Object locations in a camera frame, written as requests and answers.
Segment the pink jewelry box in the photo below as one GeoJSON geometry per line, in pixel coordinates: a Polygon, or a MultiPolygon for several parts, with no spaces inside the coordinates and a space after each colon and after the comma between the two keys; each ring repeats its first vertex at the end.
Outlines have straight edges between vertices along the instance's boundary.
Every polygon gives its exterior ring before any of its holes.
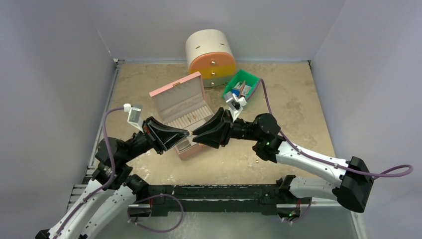
{"type": "Polygon", "coordinates": [[[163,124],[193,131],[214,116],[203,79],[195,72],[149,93],[163,124]]]}

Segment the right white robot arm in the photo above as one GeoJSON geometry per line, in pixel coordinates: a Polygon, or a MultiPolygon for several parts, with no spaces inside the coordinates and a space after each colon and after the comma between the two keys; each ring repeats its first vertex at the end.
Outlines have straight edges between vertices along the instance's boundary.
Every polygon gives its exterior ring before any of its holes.
{"type": "Polygon", "coordinates": [[[219,108],[209,121],[193,131],[193,141],[216,149],[226,146],[232,138],[255,141],[252,149],[260,159],[290,165],[318,177],[310,182],[299,176],[288,180],[279,190],[284,202],[316,197],[335,200],[353,212],[365,211],[374,180],[361,158],[346,160],[322,155],[288,142],[279,131],[270,113],[248,122],[233,120],[229,110],[219,108]]]}

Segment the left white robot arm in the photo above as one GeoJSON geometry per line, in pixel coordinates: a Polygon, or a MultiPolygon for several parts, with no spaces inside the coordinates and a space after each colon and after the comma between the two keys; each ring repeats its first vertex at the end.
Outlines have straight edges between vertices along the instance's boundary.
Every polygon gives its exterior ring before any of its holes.
{"type": "Polygon", "coordinates": [[[92,239],[120,211],[133,203],[145,203],[152,210],[154,203],[175,196],[161,192],[136,174],[127,163],[154,150],[163,154],[189,136],[185,129],[164,125],[153,117],[142,120],[128,117],[138,129],[126,141],[104,136],[95,155],[99,161],[83,193],[65,216],[52,228],[41,230],[37,239],[92,239]]]}

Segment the blue box in bin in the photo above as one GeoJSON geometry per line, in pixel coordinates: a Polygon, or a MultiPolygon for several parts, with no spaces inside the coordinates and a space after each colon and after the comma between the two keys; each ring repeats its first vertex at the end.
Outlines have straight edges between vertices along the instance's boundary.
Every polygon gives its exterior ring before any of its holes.
{"type": "Polygon", "coordinates": [[[240,97],[240,91],[238,89],[232,89],[231,92],[235,94],[238,98],[240,97]]]}

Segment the red white small box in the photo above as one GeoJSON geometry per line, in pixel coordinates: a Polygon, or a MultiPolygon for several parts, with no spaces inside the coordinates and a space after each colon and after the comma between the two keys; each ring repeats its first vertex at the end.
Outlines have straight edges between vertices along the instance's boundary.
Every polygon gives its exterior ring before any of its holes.
{"type": "Polygon", "coordinates": [[[248,96],[248,94],[250,93],[251,89],[252,89],[251,86],[249,86],[249,85],[246,85],[245,86],[245,88],[243,90],[243,93],[244,93],[244,97],[245,98],[248,96]]]}

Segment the green plastic bin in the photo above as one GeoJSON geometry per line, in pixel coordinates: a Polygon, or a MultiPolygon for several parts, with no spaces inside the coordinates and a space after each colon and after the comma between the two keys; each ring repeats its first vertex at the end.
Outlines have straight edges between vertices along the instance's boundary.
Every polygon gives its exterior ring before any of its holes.
{"type": "Polygon", "coordinates": [[[251,73],[239,70],[227,83],[222,97],[224,98],[226,93],[234,93],[238,98],[245,97],[248,101],[259,85],[260,80],[261,78],[251,73]]]}

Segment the cream orange drawer cabinet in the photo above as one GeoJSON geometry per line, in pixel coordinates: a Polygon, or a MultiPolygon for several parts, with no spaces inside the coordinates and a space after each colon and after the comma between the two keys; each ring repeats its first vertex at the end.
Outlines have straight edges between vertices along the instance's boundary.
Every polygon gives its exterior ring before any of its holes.
{"type": "Polygon", "coordinates": [[[236,62],[226,35],[216,29],[204,29],[190,35],[185,44],[188,71],[200,72],[205,88],[231,80],[236,62]]]}

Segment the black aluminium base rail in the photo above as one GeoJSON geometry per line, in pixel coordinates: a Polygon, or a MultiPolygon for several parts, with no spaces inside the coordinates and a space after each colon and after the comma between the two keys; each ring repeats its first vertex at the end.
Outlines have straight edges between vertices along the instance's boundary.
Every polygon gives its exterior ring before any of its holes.
{"type": "Polygon", "coordinates": [[[315,207],[338,207],[334,200],[298,199],[277,184],[258,185],[148,185],[145,182],[123,185],[107,202],[122,205],[131,216],[148,210],[153,217],[169,212],[261,213],[281,218],[298,218],[307,204],[315,207]]]}

